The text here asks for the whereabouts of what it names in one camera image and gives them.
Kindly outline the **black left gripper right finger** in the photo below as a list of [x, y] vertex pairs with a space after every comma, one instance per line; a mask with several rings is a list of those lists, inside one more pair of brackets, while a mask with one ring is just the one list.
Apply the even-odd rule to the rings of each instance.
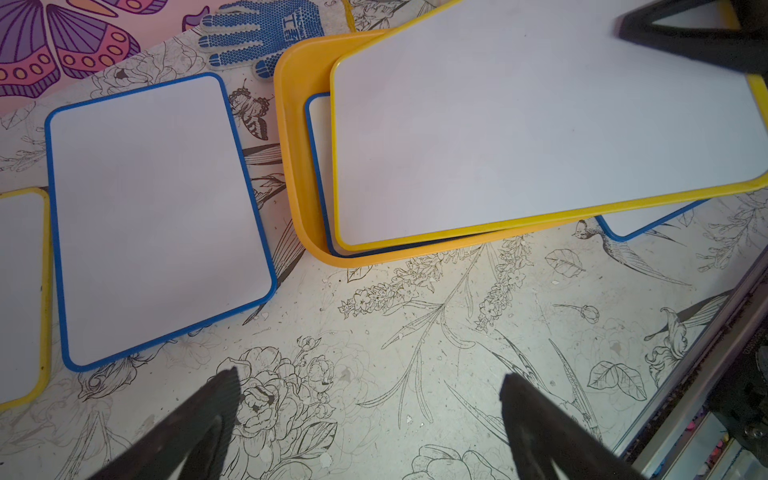
[[570, 416], [517, 373], [499, 398], [503, 425], [521, 479], [640, 479]]

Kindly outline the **yellow-framed whiteboard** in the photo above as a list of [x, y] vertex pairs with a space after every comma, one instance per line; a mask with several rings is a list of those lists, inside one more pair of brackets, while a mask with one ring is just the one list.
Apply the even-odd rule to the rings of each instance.
[[745, 75], [616, 34], [635, 1], [458, 1], [330, 75], [348, 250], [677, 203], [767, 183]]
[[52, 235], [41, 188], [1, 195], [1, 409], [28, 404], [51, 368]]

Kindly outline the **yellow plastic storage tray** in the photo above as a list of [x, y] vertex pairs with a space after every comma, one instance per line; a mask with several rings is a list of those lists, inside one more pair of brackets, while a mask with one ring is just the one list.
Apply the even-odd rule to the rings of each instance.
[[[309, 97], [319, 93], [330, 93], [330, 75], [338, 59], [353, 51], [381, 38], [383, 32], [367, 32], [336, 37], [325, 37], [302, 42], [291, 48], [281, 59], [275, 77], [275, 89], [278, 104], [278, 123], [282, 143], [283, 163], [286, 184], [289, 192], [291, 213], [297, 234], [304, 246], [321, 261], [338, 267], [364, 266], [387, 261], [405, 259], [417, 255], [435, 253], [450, 248], [469, 246], [484, 241], [534, 232], [554, 226], [559, 226], [576, 219], [548, 221], [518, 228], [495, 228], [492, 230], [453, 235], [445, 238], [419, 242], [402, 243], [386, 247], [419, 243], [419, 246], [404, 250], [380, 253], [358, 258], [335, 257], [330, 253], [326, 243], [323, 214], [315, 178], [313, 158], [310, 150], [309, 134], [307, 132], [304, 105]], [[767, 127], [767, 86], [758, 76], [746, 76], [748, 84], [756, 97]], [[625, 208], [602, 206], [594, 215], [645, 208], [647, 203], [632, 202]], [[334, 194], [334, 233], [335, 230], [335, 194]], [[361, 252], [365, 250], [348, 250]]]

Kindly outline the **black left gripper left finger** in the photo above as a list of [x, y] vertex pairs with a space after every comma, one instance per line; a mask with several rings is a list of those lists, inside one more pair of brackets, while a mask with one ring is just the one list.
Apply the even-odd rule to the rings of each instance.
[[217, 373], [93, 479], [218, 479], [241, 388], [236, 368]]

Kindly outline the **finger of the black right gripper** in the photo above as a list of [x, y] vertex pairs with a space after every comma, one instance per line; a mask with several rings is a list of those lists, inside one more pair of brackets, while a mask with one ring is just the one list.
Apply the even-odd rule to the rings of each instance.
[[767, 73], [767, 3], [733, 1], [739, 26], [734, 30], [659, 25], [664, 18], [703, 6], [699, 0], [657, 1], [625, 14], [617, 35], [624, 41], [723, 67]]

